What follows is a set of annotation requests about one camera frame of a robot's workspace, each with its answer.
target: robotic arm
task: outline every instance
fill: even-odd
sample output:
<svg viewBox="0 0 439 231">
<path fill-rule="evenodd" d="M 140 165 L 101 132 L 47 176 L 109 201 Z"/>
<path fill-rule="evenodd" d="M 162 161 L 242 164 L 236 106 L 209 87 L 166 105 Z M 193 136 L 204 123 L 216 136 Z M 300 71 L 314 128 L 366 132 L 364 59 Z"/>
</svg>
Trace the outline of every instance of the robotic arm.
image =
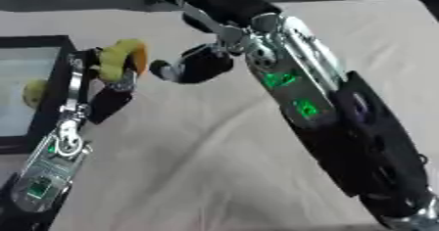
<svg viewBox="0 0 439 231">
<path fill-rule="evenodd" d="M 383 226 L 439 230 L 439 203 L 424 165 L 401 123 L 355 71 L 299 19 L 263 0 L 161 0 L 180 7 L 183 20 L 217 41 L 157 61 L 162 79 L 198 83 L 245 57 L 250 72 L 277 102 L 309 153 L 349 197 Z"/>
</svg>

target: green led light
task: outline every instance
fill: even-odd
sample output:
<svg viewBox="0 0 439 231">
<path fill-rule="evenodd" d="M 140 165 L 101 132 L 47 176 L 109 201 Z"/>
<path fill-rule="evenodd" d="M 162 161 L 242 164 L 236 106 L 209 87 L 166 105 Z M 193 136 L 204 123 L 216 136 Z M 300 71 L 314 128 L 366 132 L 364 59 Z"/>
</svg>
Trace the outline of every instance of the green led light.
<svg viewBox="0 0 439 231">
<path fill-rule="evenodd" d="M 49 146 L 49 148 L 47 148 L 47 152 L 50 154 L 55 154 L 55 146 Z"/>
<path fill-rule="evenodd" d="M 264 75 L 264 84 L 268 88 L 273 88 L 275 86 L 286 86 L 291 82 L 296 81 L 297 74 L 295 71 L 289 73 L 267 73 Z"/>
<path fill-rule="evenodd" d="M 296 100 L 293 102 L 293 105 L 303 117 L 311 117 L 318 114 L 318 109 L 309 100 Z"/>
</svg>

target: black frame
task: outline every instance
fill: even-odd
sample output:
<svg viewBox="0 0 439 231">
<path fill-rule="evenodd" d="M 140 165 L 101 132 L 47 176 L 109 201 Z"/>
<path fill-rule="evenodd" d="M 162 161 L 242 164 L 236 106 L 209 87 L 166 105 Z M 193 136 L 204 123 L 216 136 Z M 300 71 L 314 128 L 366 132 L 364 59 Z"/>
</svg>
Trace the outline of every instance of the black frame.
<svg viewBox="0 0 439 231">
<path fill-rule="evenodd" d="M 66 35 L 0 37 L 0 48 L 38 48 L 59 47 L 43 100 L 35 111 L 33 120 L 27 129 L 27 135 L 0 137 L 0 155 L 31 153 L 41 140 L 56 125 L 59 108 L 64 104 L 71 79 L 71 67 L 68 64 L 68 53 L 75 48 Z"/>
</svg>

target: yellow object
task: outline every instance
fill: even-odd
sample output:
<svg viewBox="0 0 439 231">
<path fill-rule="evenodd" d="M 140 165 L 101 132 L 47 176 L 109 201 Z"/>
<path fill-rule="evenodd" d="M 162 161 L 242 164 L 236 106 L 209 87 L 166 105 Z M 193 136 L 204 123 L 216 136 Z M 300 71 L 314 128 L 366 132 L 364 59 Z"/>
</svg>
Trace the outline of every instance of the yellow object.
<svg viewBox="0 0 439 231">
<path fill-rule="evenodd" d="M 146 70 L 147 52 L 145 44 L 138 39 L 122 39 L 115 45 L 106 47 L 99 55 L 99 78 L 104 81 L 119 81 L 123 75 L 123 65 L 128 56 L 132 56 L 137 74 Z"/>
<path fill-rule="evenodd" d="M 23 90 L 23 100 L 30 108 L 37 109 L 46 89 L 47 80 L 30 81 Z"/>
</svg>

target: white table surface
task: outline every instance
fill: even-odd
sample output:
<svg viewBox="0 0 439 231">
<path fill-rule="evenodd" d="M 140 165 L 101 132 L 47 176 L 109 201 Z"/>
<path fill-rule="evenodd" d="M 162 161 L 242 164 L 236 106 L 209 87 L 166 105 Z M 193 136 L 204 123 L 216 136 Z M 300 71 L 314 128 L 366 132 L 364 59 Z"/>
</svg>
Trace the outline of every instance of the white table surface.
<svg viewBox="0 0 439 231">
<path fill-rule="evenodd" d="M 282 4 L 389 104 L 438 188 L 439 26 L 415 0 Z M 0 12 L 0 35 L 68 34 L 79 49 L 136 37 L 150 60 L 175 60 L 212 38 L 180 14 Z M 200 85 L 151 74 L 135 99 L 86 135 L 95 152 L 52 230 L 370 230 L 372 218 L 307 154 L 246 70 Z M 24 156 L 0 157 L 0 181 Z"/>
</svg>

